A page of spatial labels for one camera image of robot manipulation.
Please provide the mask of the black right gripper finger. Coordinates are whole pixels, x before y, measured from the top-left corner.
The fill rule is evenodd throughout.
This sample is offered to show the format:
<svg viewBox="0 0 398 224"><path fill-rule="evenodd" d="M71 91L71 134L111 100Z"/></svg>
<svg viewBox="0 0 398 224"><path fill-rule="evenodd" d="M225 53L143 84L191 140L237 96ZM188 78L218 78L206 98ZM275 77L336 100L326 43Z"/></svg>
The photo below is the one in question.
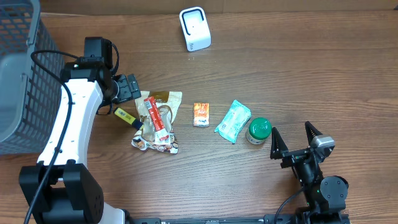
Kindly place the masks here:
<svg viewBox="0 0 398 224"><path fill-rule="evenodd" d="M280 133L276 127L272 128L272 143L271 143L271 159L281 159L285 153L288 153L289 149L283 141Z"/></svg>
<svg viewBox="0 0 398 224"><path fill-rule="evenodd" d="M305 130L307 134L308 144L311 144L314 137L322 135L322 133L314 127L314 125L310 121L305 122Z"/></svg>

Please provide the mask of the green lid jar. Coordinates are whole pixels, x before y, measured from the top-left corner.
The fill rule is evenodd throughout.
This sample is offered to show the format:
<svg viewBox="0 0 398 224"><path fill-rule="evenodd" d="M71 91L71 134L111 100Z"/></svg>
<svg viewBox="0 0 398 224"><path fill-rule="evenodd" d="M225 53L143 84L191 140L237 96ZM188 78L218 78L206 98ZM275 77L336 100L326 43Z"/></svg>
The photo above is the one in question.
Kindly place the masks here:
<svg viewBox="0 0 398 224"><path fill-rule="evenodd" d="M254 119L246 131L246 139L251 144L263 144L271 135L272 125L268 119L256 118Z"/></svg>

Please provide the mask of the yellow highlighter marker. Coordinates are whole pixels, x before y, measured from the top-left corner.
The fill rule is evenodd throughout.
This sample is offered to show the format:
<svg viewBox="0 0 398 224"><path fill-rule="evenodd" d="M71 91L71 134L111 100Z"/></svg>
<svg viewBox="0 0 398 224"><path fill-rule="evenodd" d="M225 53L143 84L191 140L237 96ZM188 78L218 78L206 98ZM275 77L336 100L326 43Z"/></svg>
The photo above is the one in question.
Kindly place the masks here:
<svg viewBox="0 0 398 224"><path fill-rule="evenodd" d="M133 117L131 114L124 111L122 108L117 107L114 110L114 114L117 117L121 118L123 121L130 124L136 130L141 130L144 127L144 124L141 121L139 121L137 118Z"/></svg>

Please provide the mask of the brown snack bag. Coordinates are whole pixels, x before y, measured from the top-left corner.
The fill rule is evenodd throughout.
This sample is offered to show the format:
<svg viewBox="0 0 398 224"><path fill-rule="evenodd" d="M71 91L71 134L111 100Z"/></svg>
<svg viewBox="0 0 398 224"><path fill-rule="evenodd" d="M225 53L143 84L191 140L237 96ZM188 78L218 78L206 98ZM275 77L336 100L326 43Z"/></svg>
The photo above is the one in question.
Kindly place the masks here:
<svg viewBox="0 0 398 224"><path fill-rule="evenodd" d="M153 98L162 124L169 135L166 140L160 140L157 136L155 122L148 111L149 106L145 102L147 98ZM141 97L135 99L135 104L139 119L144 125L135 133L131 145L141 151L152 149L177 154L178 142L173 131L173 123L181 102L181 91L141 91Z"/></svg>

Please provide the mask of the teal wet wipes pack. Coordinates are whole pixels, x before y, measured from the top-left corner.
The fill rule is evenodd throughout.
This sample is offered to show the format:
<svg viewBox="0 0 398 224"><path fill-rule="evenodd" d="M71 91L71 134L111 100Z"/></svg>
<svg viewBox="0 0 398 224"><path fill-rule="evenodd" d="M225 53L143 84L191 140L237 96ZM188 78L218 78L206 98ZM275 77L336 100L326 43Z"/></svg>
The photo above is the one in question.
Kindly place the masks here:
<svg viewBox="0 0 398 224"><path fill-rule="evenodd" d="M235 144L239 133L250 118L251 110L238 100L234 100L221 123L215 128L215 132Z"/></svg>

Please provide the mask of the red chocolate bar wrapper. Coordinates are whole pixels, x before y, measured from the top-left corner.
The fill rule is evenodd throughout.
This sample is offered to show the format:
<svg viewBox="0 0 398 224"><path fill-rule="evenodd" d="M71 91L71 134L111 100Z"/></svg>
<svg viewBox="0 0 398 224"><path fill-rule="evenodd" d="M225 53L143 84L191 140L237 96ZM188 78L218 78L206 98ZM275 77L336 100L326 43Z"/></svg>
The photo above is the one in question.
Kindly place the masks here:
<svg viewBox="0 0 398 224"><path fill-rule="evenodd" d="M162 121L161 115L159 113L158 107L153 96L150 96L144 100L147 110L152 119L155 132L154 132L154 142L156 144L168 144L169 132L166 130L164 123Z"/></svg>

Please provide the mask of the orange tissue pack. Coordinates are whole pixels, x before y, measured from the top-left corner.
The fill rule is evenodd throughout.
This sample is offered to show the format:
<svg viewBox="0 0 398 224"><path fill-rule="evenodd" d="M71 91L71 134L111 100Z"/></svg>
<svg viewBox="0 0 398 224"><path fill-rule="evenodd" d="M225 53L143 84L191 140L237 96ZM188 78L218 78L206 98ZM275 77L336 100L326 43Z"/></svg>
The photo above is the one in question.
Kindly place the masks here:
<svg viewBox="0 0 398 224"><path fill-rule="evenodd" d="M194 103L193 125L196 127L208 127L210 125L210 104Z"/></svg>

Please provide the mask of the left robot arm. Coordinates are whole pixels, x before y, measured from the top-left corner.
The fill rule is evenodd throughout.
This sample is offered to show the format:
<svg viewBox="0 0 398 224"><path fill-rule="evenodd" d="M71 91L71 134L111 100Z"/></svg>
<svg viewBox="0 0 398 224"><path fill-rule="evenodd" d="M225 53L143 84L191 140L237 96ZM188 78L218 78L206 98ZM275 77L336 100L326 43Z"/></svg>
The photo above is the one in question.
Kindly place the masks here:
<svg viewBox="0 0 398 224"><path fill-rule="evenodd" d="M62 99L52 132L36 165L22 167L19 184L29 204L25 223L132 223L127 210L104 201L103 190L87 168L93 121L104 106L141 97L134 75L118 74L114 43L87 37L84 55L74 56L56 75L37 58L31 59L61 84Z"/></svg>

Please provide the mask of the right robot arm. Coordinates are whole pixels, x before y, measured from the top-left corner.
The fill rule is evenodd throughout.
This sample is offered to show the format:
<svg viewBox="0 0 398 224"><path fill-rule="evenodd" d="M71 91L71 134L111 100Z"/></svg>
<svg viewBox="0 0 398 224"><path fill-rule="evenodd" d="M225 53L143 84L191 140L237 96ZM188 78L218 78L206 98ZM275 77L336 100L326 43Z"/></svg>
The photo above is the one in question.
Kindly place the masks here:
<svg viewBox="0 0 398 224"><path fill-rule="evenodd" d="M305 122L305 130L308 146L290 151L277 128L272 128L270 158L280 159L281 168L292 169L300 182L300 189L282 203L273 218L266 220L271 223L349 223L348 216L341 214L346 208L349 183L337 175L324 177L320 168L320 164L333 152L335 140L321 133L309 121ZM283 218L280 215L282 209L300 194L304 194L307 205Z"/></svg>

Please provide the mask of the white barcode scanner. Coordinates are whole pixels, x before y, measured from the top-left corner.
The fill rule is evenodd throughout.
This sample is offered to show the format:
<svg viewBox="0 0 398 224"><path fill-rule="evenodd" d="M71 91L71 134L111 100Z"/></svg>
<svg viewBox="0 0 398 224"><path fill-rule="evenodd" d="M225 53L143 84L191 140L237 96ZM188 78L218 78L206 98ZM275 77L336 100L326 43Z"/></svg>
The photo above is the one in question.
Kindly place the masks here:
<svg viewBox="0 0 398 224"><path fill-rule="evenodd" d="M182 10L179 20L189 52L205 49L211 45L210 28L206 14L201 7Z"/></svg>

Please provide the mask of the grey plastic mesh basket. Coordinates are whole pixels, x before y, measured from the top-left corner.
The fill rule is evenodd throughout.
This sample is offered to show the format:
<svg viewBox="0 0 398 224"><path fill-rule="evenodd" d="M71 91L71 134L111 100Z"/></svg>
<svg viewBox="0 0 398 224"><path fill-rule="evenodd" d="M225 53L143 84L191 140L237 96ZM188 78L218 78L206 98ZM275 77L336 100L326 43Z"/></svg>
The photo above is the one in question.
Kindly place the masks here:
<svg viewBox="0 0 398 224"><path fill-rule="evenodd" d="M39 1L1 0L1 154L41 152L59 109L58 75L65 62L40 18Z"/></svg>

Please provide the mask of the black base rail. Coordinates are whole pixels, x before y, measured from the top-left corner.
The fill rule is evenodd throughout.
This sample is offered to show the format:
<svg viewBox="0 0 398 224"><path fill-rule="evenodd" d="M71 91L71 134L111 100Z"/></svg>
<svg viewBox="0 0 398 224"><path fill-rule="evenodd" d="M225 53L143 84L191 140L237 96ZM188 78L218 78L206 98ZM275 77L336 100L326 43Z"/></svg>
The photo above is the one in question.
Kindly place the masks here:
<svg viewBox="0 0 398 224"><path fill-rule="evenodd" d="M296 224L299 223L293 215L279 215L276 222L275 215L264 217L238 217L238 218L132 218L126 217L125 223L129 224Z"/></svg>

